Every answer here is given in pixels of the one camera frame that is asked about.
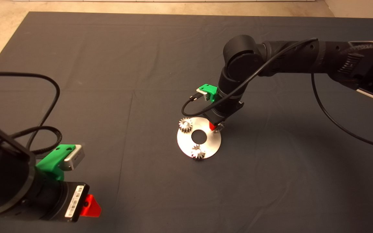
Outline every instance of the metal gear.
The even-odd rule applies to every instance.
[[[179,129],[183,132],[183,133],[189,133],[192,129],[192,121],[190,118],[182,118],[180,121],[179,121]]]
[[[192,148],[191,155],[193,159],[201,160],[205,157],[205,152],[200,149],[199,144],[196,144]]]

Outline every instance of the concrete floor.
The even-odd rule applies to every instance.
[[[373,17],[373,1],[317,0],[315,2],[110,3],[12,2],[11,0],[0,0],[0,52],[29,11],[177,15]]]

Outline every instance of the center hole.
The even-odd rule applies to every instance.
[[[204,144],[204,142],[207,141],[207,135],[205,134],[204,131],[202,131],[200,129],[192,132],[191,137],[192,137],[192,140],[194,141],[194,143],[196,143],[196,144]]]

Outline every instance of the gray tablecloth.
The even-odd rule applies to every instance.
[[[29,13],[0,71],[59,83],[46,124],[84,146],[65,179],[88,183],[103,211],[76,224],[0,219],[0,232],[373,232],[373,146],[323,115],[309,75],[256,78],[216,155],[196,162],[180,151],[182,104],[217,84],[222,48],[239,34],[373,40],[373,19]],[[317,86],[341,124],[373,140],[372,99],[326,75]],[[52,97],[44,81],[0,78],[0,128],[37,125]],[[33,147],[52,141],[40,133]]]

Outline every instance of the green bracket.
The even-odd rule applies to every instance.
[[[59,168],[59,165],[75,148],[76,145],[58,145],[55,150],[37,163],[36,167],[56,180],[64,180],[64,171]]]
[[[199,90],[206,92],[205,100],[215,101],[215,95],[217,94],[217,87],[209,84],[204,84],[201,87],[198,87]]]

